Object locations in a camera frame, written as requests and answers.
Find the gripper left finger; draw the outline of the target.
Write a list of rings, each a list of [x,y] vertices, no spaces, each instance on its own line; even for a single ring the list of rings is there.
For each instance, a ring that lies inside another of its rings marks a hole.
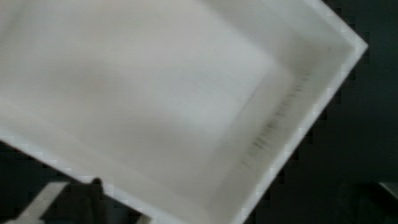
[[[19,224],[106,224],[101,179],[85,184],[51,182],[19,215]]]

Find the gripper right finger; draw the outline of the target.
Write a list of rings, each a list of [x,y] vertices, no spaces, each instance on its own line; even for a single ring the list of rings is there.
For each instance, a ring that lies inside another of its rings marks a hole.
[[[380,189],[380,195],[389,200],[398,200],[398,183],[392,182],[378,182],[377,183]]]

